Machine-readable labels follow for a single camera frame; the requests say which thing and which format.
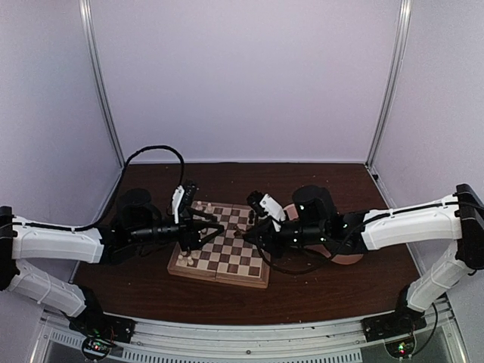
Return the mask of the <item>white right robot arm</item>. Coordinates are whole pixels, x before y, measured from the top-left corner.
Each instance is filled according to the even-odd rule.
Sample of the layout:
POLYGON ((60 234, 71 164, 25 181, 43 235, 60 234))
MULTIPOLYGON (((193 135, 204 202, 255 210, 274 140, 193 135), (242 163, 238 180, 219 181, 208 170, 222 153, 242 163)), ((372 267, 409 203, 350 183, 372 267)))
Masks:
POLYGON ((483 203, 467 184, 429 203, 341 214, 328 189, 306 185, 293 192, 296 218, 273 197, 253 191, 247 204, 259 221, 244 240, 280 258, 291 247, 322 247, 323 259, 361 255, 399 244, 451 243, 431 269, 402 289, 388 328, 403 334, 463 276, 483 268, 483 203))

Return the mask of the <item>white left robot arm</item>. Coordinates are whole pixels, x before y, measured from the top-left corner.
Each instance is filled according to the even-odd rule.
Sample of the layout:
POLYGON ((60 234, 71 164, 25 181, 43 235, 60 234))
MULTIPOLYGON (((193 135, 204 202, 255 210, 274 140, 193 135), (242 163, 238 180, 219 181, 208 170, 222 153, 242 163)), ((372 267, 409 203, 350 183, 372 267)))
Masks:
POLYGON ((29 264, 28 259, 68 259, 116 265, 142 247, 178 243, 190 253, 201 249, 225 230, 216 216, 192 207, 197 186, 191 181, 172 195, 172 215, 163 216, 150 193, 129 190, 116 202, 109 225, 84 227, 42 224, 15 216, 1 207, 1 289, 17 292, 39 304, 52 306, 79 323, 93 336, 109 327, 93 292, 67 284, 29 264))

